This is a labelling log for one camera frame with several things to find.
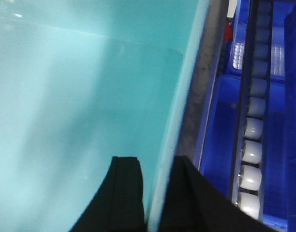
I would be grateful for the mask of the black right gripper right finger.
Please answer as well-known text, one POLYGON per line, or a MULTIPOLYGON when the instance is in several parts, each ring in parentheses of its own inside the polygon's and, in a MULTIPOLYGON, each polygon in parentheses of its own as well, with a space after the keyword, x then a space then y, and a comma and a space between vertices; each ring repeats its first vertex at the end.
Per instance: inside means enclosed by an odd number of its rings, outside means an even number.
POLYGON ((175 156, 160 222, 162 232, 270 232, 218 192, 185 156, 175 156))

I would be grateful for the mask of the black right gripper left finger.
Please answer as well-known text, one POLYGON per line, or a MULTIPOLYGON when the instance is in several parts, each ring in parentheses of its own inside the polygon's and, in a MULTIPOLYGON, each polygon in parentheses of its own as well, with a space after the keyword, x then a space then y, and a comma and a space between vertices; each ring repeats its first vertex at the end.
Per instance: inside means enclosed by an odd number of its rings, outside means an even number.
POLYGON ((93 199, 72 232, 143 232, 143 176, 137 157, 113 157, 93 199))

